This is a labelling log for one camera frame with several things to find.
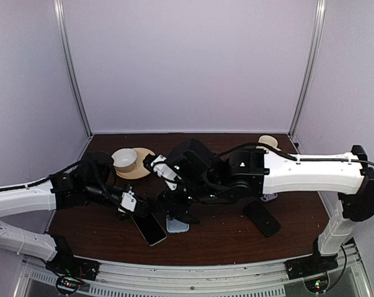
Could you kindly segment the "light blue phone case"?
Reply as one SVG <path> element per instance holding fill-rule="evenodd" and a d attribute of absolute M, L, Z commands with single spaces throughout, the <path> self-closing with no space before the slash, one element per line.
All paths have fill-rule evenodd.
<path fill-rule="evenodd" d="M 166 229 L 168 233 L 177 234 L 177 233 L 186 233 L 189 231 L 189 224 L 181 222 L 176 219 L 166 218 Z"/>

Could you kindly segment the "black screen bare phone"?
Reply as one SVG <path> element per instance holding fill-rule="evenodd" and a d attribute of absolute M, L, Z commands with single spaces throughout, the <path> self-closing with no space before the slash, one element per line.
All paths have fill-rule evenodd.
<path fill-rule="evenodd" d="M 134 215 L 132 219 L 149 246 L 155 246 L 167 238 L 166 232 L 151 213 L 146 217 Z"/>

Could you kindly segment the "black phone case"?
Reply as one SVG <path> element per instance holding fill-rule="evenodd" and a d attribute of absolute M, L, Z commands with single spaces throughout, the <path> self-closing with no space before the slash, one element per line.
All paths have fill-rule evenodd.
<path fill-rule="evenodd" d="M 243 214 L 257 226 L 265 237 L 271 237 L 281 230 L 281 224 L 258 200 L 245 205 Z"/>

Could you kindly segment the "lavender phone case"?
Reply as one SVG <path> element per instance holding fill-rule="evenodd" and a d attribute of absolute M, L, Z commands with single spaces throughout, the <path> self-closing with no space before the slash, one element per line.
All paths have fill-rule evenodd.
<path fill-rule="evenodd" d="M 262 197 L 260 197 L 260 201 L 263 203 L 268 203 L 272 200 L 275 200 L 277 198 L 278 194 L 264 194 Z"/>

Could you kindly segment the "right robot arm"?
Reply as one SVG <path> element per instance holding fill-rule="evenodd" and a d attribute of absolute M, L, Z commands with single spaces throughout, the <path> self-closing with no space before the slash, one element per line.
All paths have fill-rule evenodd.
<path fill-rule="evenodd" d="M 293 155 L 250 142 L 217 154 L 191 139 L 145 165 L 166 182 L 157 198 L 163 212 L 189 224 L 199 223 L 188 212 L 193 203 L 221 199 L 234 204 L 283 192 L 335 192 L 334 212 L 314 240 L 312 255 L 302 259 L 312 273 L 335 259 L 357 223 L 374 216 L 374 164 L 359 145 L 339 155 Z"/>

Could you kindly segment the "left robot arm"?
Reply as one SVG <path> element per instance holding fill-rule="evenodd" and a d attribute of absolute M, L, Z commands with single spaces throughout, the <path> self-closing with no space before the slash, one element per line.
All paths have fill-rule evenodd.
<path fill-rule="evenodd" d="M 39 258 L 54 264 L 65 275 L 73 274 L 78 262 L 63 236 L 39 234 L 1 219 L 10 215 L 64 210 L 89 203 L 116 207 L 126 215 L 146 217 L 150 205 L 131 190 L 108 185 L 115 174 L 111 156 L 88 153 L 83 159 L 46 178 L 27 184 L 0 187 L 0 249 Z"/>

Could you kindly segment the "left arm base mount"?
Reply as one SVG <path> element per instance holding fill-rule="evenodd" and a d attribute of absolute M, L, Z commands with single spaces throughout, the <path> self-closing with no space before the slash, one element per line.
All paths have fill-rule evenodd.
<path fill-rule="evenodd" d="M 43 263 L 56 275 L 55 288 L 60 294 L 70 296 L 85 285 L 85 280 L 96 280 L 99 262 L 76 257 L 64 236 L 51 237 L 54 239 L 56 255 Z"/>

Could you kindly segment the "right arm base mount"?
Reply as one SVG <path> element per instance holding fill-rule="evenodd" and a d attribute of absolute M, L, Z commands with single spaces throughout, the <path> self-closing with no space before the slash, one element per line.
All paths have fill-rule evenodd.
<path fill-rule="evenodd" d="M 341 245 L 341 251 L 344 255 L 344 265 L 338 278 L 331 281 L 329 271 L 338 268 L 337 254 L 322 256 L 318 246 L 318 238 L 316 238 L 313 242 L 311 255 L 285 261 L 289 280 L 308 278 L 304 284 L 310 293 L 314 293 L 316 296 L 326 294 L 338 284 L 346 271 L 347 254 L 343 245 Z"/>

